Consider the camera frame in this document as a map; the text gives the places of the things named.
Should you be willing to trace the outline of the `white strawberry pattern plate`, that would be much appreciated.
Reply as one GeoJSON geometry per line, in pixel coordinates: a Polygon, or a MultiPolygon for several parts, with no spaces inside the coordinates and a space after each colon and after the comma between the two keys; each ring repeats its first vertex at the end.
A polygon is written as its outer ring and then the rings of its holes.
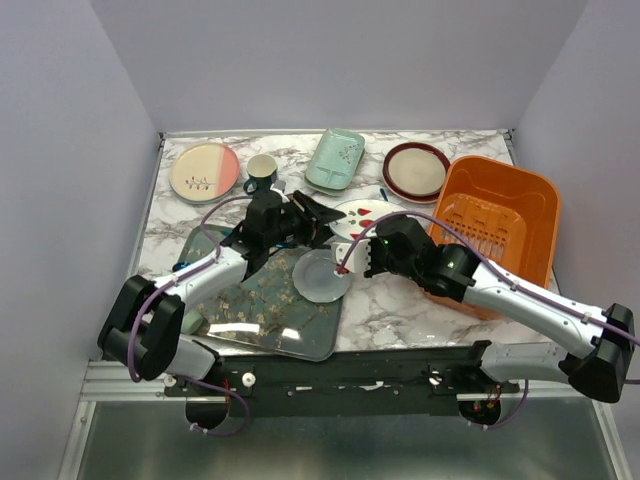
{"type": "Polygon", "coordinates": [[[361,232],[380,217],[403,211],[400,205],[378,199],[357,199],[341,203],[335,207],[345,214],[337,221],[331,222],[329,228],[334,235],[353,241],[361,232]]]}

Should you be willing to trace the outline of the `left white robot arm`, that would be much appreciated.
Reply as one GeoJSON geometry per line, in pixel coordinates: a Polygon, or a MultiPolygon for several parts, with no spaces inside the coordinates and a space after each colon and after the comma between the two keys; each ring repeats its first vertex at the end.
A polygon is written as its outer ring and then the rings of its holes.
{"type": "Polygon", "coordinates": [[[164,277],[140,275],[123,284],[98,335],[102,352],[125,365],[133,381],[161,374],[186,377],[201,395],[222,380],[218,354],[182,336],[183,317],[208,297],[258,272],[278,245],[317,248],[345,213],[300,191],[254,194],[244,219],[202,259],[164,277]]]}

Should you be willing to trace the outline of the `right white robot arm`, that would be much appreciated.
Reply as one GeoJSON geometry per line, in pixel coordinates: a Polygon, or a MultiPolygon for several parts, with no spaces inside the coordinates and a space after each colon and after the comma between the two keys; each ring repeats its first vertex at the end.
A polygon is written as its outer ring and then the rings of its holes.
{"type": "Polygon", "coordinates": [[[562,347],[560,372],[579,393],[616,403],[639,344],[632,311],[601,308],[562,297],[488,260],[462,236],[437,245],[412,216],[401,212],[371,224],[375,232],[368,276],[391,273],[428,294],[496,311],[562,347]]]}

